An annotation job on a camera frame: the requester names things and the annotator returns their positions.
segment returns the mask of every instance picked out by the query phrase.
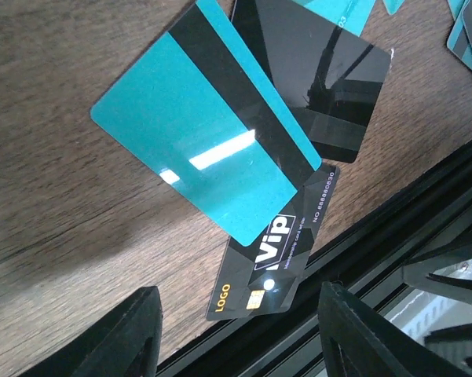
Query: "teal card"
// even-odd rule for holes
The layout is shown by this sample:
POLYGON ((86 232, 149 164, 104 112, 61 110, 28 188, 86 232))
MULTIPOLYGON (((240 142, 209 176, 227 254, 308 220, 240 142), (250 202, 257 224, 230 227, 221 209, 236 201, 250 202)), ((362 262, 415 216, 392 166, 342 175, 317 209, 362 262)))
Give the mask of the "teal card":
POLYGON ((357 36, 361 35, 375 4, 375 0, 294 1, 357 36))
POLYGON ((244 246, 321 164, 215 0, 187 9, 91 116, 244 246))
POLYGON ((452 32, 447 40, 447 47, 456 55, 471 71, 472 71, 472 48, 470 40, 467 37, 464 28, 463 9, 468 0, 462 0, 462 7, 457 15, 456 23, 452 28, 452 32))
POLYGON ((384 0, 384 5, 386 6, 387 12, 392 16, 394 15, 405 0, 384 0))
POLYGON ((457 17, 459 17, 463 5, 464 0, 448 0, 448 6, 450 6, 450 11, 452 12, 454 20, 457 20, 457 17))

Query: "black magnetic stripe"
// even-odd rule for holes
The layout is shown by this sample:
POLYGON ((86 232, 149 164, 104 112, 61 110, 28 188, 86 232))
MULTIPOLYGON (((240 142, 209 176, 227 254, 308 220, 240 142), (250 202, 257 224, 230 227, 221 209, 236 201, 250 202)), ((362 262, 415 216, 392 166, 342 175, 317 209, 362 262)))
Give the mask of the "black magnetic stripe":
POLYGON ((200 9, 193 6, 170 34, 244 126, 255 130, 255 139, 292 185, 302 187, 314 171, 309 161, 200 9))
POLYGON ((244 43, 246 43, 246 46, 260 64, 269 80, 273 82, 269 57, 265 47, 264 33, 255 0, 236 1, 232 14, 232 25, 234 25, 234 28, 244 40, 244 43))
POLYGON ((457 41, 454 45, 453 51, 458 57, 462 57, 469 45, 470 41, 468 40, 466 30, 464 30, 463 27, 461 29, 461 32, 459 33, 459 37, 457 37, 457 41))

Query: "wooden table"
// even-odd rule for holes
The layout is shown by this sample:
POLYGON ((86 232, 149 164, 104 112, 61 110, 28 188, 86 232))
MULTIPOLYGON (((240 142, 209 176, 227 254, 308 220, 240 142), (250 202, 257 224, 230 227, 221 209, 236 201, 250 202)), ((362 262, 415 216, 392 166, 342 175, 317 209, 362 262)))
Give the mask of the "wooden table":
MULTIPOLYGON (((0 376, 140 286, 160 289, 162 360, 210 326, 227 236, 89 117, 186 1, 0 2, 0 376)), ((451 26, 445 0, 395 16, 377 2, 364 38, 392 68, 358 160, 339 164, 317 247, 472 138, 472 74, 445 48, 451 26)))

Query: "magnetic stripe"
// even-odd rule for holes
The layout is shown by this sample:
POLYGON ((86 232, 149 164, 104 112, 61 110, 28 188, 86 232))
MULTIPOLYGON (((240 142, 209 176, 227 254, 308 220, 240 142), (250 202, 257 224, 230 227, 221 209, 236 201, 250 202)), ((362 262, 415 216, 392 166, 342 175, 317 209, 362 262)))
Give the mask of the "magnetic stripe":
POLYGON ((293 186, 300 188, 314 169, 200 9, 193 6, 170 34, 244 126, 255 130, 257 142, 293 186), (255 107, 257 112, 248 111, 255 107))
POLYGON ((307 136, 311 141, 358 152, 367 127, 333 116, 292 108, 291 113, 304 124, 310 124, 307 136))
POLYGON ((321 158, 317 154, 313 145, 307 138, 296 119, 277 93, 262 70, 262 67, 255 60, 251 51, 247 48, 236 29, 220 8, 216 0, 197 0, 197 6, 203 15, 210 22, 212 28, 217 32, 220 39, 227 45, 236 61, 245 71, 250 81, 255 85, 257 91, 265 98, 268 106, 272 109, 285 130, 290 134, 295 144, 300 148, 304 156, 309 161, 311 167, 316 170, 321 165, 321 158))
POLYGON ((235 7, 232 24, 272 82, 273 75, 270 71, 269 57, 267 56, 257 4, 255 0, 236 1, 235 7))

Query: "white circle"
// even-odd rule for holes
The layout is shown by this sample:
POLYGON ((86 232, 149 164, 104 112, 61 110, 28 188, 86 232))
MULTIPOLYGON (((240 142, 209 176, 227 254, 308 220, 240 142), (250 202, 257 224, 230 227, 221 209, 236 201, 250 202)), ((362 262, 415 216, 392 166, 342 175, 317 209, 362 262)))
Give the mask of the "white circle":
POLYGON ((266 281, 264 281, 264 289, 266 291, 270 291, 271 289, 274 288, 274 284, 276 284, 276 282, 272 279, 267 279, 266 281))

